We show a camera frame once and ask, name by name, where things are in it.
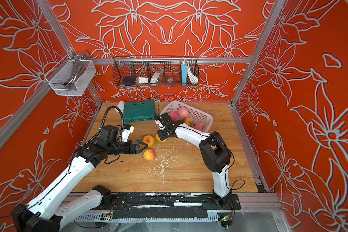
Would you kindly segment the pink peach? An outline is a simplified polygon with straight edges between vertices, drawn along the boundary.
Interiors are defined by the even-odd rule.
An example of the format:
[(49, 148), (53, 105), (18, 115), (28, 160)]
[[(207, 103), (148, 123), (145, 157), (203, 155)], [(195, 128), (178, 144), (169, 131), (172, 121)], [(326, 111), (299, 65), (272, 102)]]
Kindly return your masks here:
[(193, 127), (194, 129), (200, 131), (202, 129), (202, 124), (200, 122), (195, 122), (195, 125)]
[(170, 118), (173, 120), (173, 121), (178, 121), (180, 116), (178, 114), (177, 111), (172, 111), (170, 114), (169, 114)]
[(189, 110), (186, 107), (180, 107), (177, 113), (180, 118), (187, 118), (189, 116)]

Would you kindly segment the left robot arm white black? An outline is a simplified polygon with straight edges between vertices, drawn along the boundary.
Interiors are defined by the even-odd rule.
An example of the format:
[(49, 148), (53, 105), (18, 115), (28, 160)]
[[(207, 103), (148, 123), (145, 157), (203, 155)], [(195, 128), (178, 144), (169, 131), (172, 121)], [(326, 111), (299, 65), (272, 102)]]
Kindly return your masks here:
[(112, 204), (111, 191), (97, 185), (87, 194), (61, 205), (75, 186), (110, 155), (138, 155), (148, 144), (129, 140), (133, 127), (124, 124), (101, 127), (97, 134), (76, 151), (70, 165), (38, 196), (26, 205), (19, 204), (11, 212), (18, 232), (58, 232), (68, 223), (97, 208)]

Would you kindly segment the yellow orange peach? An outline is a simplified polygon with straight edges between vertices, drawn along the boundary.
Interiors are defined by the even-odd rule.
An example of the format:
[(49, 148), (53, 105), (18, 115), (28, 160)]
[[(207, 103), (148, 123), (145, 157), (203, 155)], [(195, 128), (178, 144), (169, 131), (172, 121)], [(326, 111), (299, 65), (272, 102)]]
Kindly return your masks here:
[(144, 151), (144, 154), (143, 154), (143, 157), (144, 157), (144, 159), (145, 160), (147, 160), (147, 161), (152, 161), (152, 160), (154, 160), (155, 159), (155, 151), (154, 151), (154, 149), (146, 149), (145, 151)]

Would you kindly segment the yellow peach back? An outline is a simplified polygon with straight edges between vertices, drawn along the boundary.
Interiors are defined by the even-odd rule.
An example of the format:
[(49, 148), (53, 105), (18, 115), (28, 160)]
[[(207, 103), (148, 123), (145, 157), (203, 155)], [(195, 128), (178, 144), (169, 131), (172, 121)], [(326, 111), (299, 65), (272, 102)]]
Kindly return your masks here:
[(158, 134), (156, 134), (156, 139), (159, 141), (159, 142), (166, 142), (168, 139), (166, 138), (166, 139), (163, 139), (163, 140), (161, 140), (160, 138), (159, 138), (159, 136), (158, 136)]

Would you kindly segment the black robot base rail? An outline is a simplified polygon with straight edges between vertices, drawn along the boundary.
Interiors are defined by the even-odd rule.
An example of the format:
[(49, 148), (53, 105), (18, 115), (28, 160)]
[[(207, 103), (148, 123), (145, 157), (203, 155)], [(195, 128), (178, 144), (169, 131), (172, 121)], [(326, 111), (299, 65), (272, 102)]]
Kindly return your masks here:
[(113, 219), (202, 219), (218, 220), (209, 213), (231, 215), (240, 210), (236, 194), (224, 203), (213, 193), (190, 192), (121, 192), (112, 193), (108, 206), (98, 206), (90, 212), (109, 214)]

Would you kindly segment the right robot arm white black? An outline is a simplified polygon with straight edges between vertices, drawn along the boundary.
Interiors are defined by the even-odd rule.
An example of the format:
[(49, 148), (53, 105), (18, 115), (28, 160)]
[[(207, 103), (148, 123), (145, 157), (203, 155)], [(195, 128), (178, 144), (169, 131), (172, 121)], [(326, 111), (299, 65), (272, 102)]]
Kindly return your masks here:
[(218, 132), (207, 133), (192, 128), (184, 122), (174, 121), (164, 113), (155, 117), (159, 127), (157, 131), (161, 140), (169, 137), (183, 139), (200, 149), (205, 166), (212, 172), (214, 202), (219, 208), (232, 204), (232, 188), (229, 183), (228, 170), (232, 152), (226, 146)]

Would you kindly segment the orange red peach front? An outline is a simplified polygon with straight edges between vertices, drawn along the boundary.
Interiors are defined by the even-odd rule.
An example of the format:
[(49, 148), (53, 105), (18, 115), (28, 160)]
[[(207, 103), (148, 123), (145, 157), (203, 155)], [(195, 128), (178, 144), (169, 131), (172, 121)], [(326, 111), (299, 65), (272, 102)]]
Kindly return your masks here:
[(188, 126), (192, 126), (192, 121), (189, 117), (184, 118), (184, 123)]

